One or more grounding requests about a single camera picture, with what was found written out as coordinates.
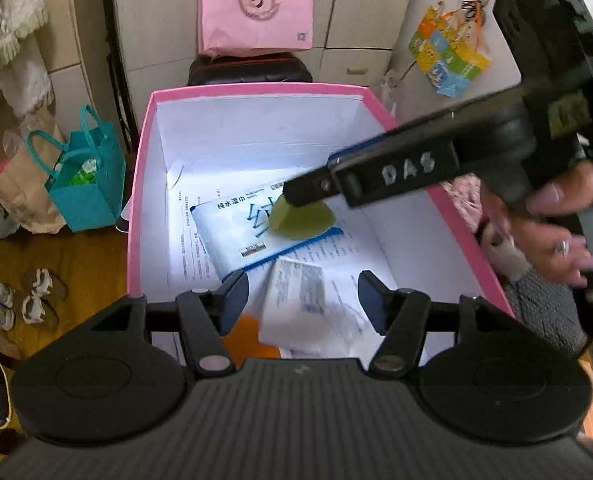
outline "ribbed black surface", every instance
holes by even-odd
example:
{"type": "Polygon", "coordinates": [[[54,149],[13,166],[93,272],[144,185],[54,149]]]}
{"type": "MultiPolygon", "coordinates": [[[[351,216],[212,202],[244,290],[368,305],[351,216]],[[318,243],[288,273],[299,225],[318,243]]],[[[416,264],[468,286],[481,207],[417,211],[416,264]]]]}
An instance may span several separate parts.
{"type": "Polygon", "coordinates": [[[202,381],[172,419],[134,440],[66,449],[32,440],[6,480],[593,479],[573,439],[509,449],[439,426],[403,383],[358,362],[249,360],[202,381]]]}

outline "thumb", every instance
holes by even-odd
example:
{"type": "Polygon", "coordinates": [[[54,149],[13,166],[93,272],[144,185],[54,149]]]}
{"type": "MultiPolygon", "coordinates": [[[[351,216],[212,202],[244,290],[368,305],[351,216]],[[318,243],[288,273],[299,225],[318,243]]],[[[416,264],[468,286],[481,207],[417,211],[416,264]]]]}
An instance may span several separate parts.
{"type": "Polygon", "coordinates": [[[592,205],[593,163],[589,160],[582,160],[525,202],[525,207],[531,214],[544,216],[576,213],[592,205]]]}

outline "human hand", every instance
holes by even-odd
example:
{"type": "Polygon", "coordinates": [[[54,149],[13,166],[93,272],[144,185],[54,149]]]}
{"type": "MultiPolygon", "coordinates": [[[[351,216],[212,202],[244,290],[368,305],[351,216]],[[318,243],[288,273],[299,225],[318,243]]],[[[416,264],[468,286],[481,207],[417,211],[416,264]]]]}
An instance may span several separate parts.
{"type": "MultiPolygon", "coordinates": [[[[572,235],[564,227],[513,214],[483,183],[481,205],[497,231],[514,239],[542,277],[552,283],[579,288],[587,286],[587,279],[581,272],[593,270],[593,256],[585,246],[585,238],[572,235]],[[557,251],[563,242],[568,243],[568,254],[557,251]]],[[[589,160],[579,162],[530,196],[525,206],[535,216],[549,217],[568,215],[593,206],[593,163],[589,160]]]]}

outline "drawer handle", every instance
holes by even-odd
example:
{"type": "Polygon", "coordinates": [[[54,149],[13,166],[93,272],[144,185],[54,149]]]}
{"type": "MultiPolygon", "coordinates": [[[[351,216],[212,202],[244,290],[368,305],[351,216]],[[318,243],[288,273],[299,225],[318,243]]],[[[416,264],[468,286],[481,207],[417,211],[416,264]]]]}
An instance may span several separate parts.
{"type": "Polygon", "coordinates": [[[347,75],[365,75],[367,74],[366,68],[348,68],[345,70],[347,75]]]}

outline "teal bag handle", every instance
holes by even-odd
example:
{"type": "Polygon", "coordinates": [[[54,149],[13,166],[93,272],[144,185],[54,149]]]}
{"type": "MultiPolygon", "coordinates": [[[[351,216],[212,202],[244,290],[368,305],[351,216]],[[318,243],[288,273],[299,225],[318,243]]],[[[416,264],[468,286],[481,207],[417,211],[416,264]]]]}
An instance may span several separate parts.
{"type": "Polygon", "coordinates": [[[36,151],[34,151],[34,146],[32,146],[32,137],[34,136],[39,136],[42,139],[45,139],[50,144],[54,144],[62,152],[67,150],[67,146],[56,140],[51,135],[46,134],[43,130],[33,130],[25,138],[25,146],[28,149],[28,152],[30,153],[30,156],[32,157],[34,162],[36,162],[40,166],[40,168],[43,171],[45,171],[48,175],[52,176],[53,178],[56,178],[58,176],[58,172],[56,172],[54,169],[51,170],[50,168],[48,168],[48,165],[44,163],[36,154],[36,151]]]}
{"type": "Polygon", "coordinates": [[[97,126],[100,128],[100,131],[103,133],[103,136],[106,137],[105,132],[103,132],[103,128],[101,128],[103,121],[101,121],[99,115],[96,113],[94,108],[92,108],[90,105],[83,105],[81,107],[81,111],[79,112],[79,118],[81,120],[81,130],[83,131],[85,140],[87,140],[87,142],[88,142],[88,146],[90,147],[90,151],[92,152],[93,158],[95,158],[97,161],[97,167],[100,168],[100,165],[102,163],[101,158],[100,158],[100,153],[99,153],[99,150],[97,150],[96,145],[94,145],[94,141],[92,140],[92,135],[90,134],[90,128],[88,126],[88,118],[86,117],[86,114],[89,114],[90,117],[92,117],[92,119],[94,119],[94,121],[97,123],[97,126]]]}

